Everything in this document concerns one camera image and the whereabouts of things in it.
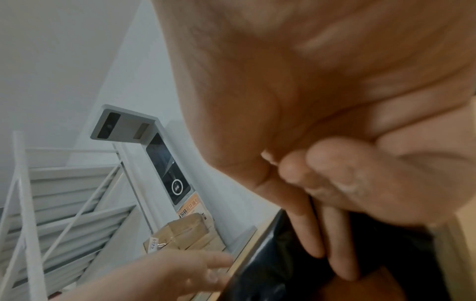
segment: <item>finger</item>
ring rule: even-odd
[[[220,170],[249,190],[285,209],[304,249],[314,257],[325,255],[319,225],[308,195],[301,188],[284,182],[278,175],[277,167],[259,156]]]
[[[475,191],[474,164],[448,154],[397,158],[362,141],[329,138],[306,161],[367,214],[397,225],[441,221]]]
[[[288,183],[303,188],[321,202],[348,211],[361,211],[347,196],[335,188],[327,178],[317,174],[306,162],[306,151],[288,154],[279,164],[279,175]]]
[[[209,269],[229,268],[235,261],[233,256],[225,252],[197,251]]]
[[[318,201],[315,203],[319,208],[319,222],[329,264],[339,277],[348,281],[357,280],[360,272],[349,213],[335,207],[320,205]]]
[[[213,270],[190,278],[182,291],[182,296],[198,292],[221,292],[230,281],[230,275]]]

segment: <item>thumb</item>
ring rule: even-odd
[[[306,162],[316,173],[307,177],[328,179],[364,212],[397,225],[444,220],[470,200],[476,188],[474,163],[449,153],[394,157],[363,141],[328,138],[308,150]]]

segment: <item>skin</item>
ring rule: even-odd
[[[197,292],[220,292],[229,276],[211,269],[232,264],[233,258],[221,252],[161,250],[55,301],[177,301]]]
[[[153,3],[203,158],[344,279],[348,211],[429,225],[474,194],[473,0]]]

